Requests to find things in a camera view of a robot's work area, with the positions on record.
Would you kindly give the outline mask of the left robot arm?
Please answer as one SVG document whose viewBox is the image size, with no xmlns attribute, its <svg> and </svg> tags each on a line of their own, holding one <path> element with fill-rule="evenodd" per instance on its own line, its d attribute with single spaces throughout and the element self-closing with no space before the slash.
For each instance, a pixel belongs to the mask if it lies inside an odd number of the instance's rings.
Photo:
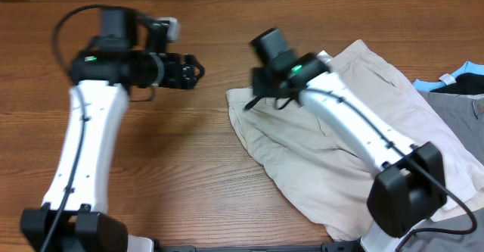
<svg viewBox="0 0 484 252">
<path fill-rule="evenodd" d="M 191 90 L 204 76 L 192 54 L 170 53 L 180 25 L 132 8 L 100 5 L 101 26 L 71 64 L 70 116 L 57 170 L 20 230 L 37 251 L 159 251 L 155 238 L 130 235 L 108 215 L 116 138 L 133 88 Z"/>
</svg>

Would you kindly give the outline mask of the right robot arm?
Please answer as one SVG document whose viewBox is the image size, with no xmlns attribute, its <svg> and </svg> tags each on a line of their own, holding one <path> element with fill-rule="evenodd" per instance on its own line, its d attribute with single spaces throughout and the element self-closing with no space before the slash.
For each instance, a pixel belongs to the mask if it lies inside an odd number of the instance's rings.
<svg viewBox="0 0 484 252">
<path fill-rule="evenodd" d="M 262 63 L 253 68 L 255 96 L 297 101 L 356 152 L 374 179 L 367 199 L 371 229 L 343 246 L 401 250 L 447 201 L 440 151 L 430 142 L 417 145 L 386 124 L 315 54 L 298 56 L 278 28 L 266 30 L 250 46 Z"/>
</svg>

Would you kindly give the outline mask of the beige shorts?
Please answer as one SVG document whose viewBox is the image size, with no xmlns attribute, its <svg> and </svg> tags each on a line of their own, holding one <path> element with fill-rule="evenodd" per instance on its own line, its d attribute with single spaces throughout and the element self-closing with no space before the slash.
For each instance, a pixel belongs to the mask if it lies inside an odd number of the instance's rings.
<svg viewBox="0 0 484 252">
<path fill-rule="evenodd" d="M 448 189 L 471 210 L 482 209 L 482 164 L 399 70 L 362 40 L 329 65 L 386 123 L 419 144 L 432 142 L 442 152 Z M 227 92 L 231 124 L 248 154 L 288 201 L 333 239 L 348 241 L 366 233 L 373 179 L 354 151 L 298 104 L 276 110 L 267 98 L 245 110 L 252 97 L 249 88 Z"/>
</svg>

